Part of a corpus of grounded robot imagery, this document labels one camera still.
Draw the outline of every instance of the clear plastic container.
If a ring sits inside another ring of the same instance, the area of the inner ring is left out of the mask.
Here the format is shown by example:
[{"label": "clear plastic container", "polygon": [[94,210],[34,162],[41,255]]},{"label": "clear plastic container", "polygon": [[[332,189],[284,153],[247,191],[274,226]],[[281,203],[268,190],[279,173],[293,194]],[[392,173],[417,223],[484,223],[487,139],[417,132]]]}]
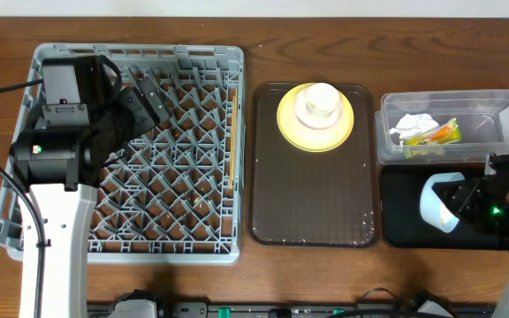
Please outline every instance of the clear plastic container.
[{"label": "clear plastic container", "polygon": [[[440,125],[457,118],[462,139],[447,145],[400,145],[390,129],[406,114],[430,114]],[[382,164],[484,162],[490,153],[509,153],[509,89],[387,94],[375,121]],[[407,157],[409,150],[428,154]]]}]

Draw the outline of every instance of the plastic bin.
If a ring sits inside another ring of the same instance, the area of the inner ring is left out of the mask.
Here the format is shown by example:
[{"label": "plastic bin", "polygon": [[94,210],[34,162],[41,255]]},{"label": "plastic bin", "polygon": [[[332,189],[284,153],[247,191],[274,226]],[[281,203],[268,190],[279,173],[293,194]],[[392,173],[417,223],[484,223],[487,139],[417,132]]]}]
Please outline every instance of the plastic bin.
[{"label": "plastic bin", "polygon": [[[430,114],[440,125],[457,118],[462,139],[446,145],[404,146],[390,129],[406,114]],[[509,153],[509,89],[387,94],[375,115],[378,161],[475,163]],[[406,158],[407,150],[429,150]]]},{"label": "plastic bin", "polygon": [[[88,233],[90,263],[233,264],[239,258],[244,192],[245,59],[225,46],[43,44],[28,80],[40,78],[47,57],[103,54],[124,85],[154,77],[174,118],[134,139],[129,156],[102,170]],[[236,114],[232,97],[237,94]],[[28,87],[13,140],[28,110],[44,98]],[[232,116],[236,152],[231,154]],[[230,164],[235,161],[234,187]],[[7,163],[7,172],[11,165]],[[22,259],[15,193],[0,191],[0,246]]]}]

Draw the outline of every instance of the candy wrapper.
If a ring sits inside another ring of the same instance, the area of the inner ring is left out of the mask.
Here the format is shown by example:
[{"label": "candy wrapper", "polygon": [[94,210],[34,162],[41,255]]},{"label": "candy wrapper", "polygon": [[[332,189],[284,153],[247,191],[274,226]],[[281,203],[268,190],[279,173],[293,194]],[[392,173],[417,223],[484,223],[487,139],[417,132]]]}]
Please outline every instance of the candy wrapper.
[{"label": "candy wrapper", "polygon": [[[422,145],[445,145],[452,142],[460,141],[460,129],[457,124],[457,118],[451,118],[445,125],[441,125],[436,130],[424,133],[421,136],[412,138],[411,140],[402,141],[402,145],[406,146],[422,146]],[[444,155],[442,148],[409,148],[406,149],[404,156],[409,158],[414,155]]]}]

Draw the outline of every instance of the wood grain surface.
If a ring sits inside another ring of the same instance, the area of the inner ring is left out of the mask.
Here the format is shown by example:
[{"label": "wood grain surface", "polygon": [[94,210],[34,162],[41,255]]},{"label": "wood grain surface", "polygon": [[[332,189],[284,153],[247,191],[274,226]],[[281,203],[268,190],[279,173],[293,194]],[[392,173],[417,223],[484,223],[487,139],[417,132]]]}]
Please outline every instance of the wood grain surface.
[{"label": "wood grain surface", "polygon": [[[509,19],[0,18],[0,87],[25,81],[43,42],[240,46],[249,101],[267,82],[357,83],[377,109],[390,92],[509,88]],[[0,164],[21,95],[0,95]],[[243,238],[231,267],[89,266],[88,299],[109,302],[139,288],[217,302],[340,303],[383,286],[398,295],[427,288],[455,302],[496,302],[509,278],[503,252],[404,250],[382,240],[363,250],[275,247],[245,231]],[[17,316],[20,276],[21,264],[0,247],[0,316]]]}]

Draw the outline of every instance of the plastic crate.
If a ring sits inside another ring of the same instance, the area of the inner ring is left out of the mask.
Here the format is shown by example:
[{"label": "plastic crate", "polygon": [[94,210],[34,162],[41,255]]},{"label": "plastic crate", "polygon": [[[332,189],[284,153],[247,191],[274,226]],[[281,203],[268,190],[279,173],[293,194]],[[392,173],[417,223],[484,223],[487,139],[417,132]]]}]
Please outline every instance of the plastic crate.
[{"label": "plastic crate", "polygon": [[[233,264],[239,258],[244,189],[245,67],[237,47],[42,44],[28,80],[47,57],[103,54],[126,86],[155,77],[174,118],[129,144],[129,156],[102,170],[88,233],[90,263]],[[237,93],[237,114],[232,98]],[[13,140],[28,110],[44,98],[25,90]],[[234,187],[230,189],[232,115],[236,116]],[[7,172],[11,173],[8,162]],[[0,246],[22,259],[15,193],[0,191]]]}]

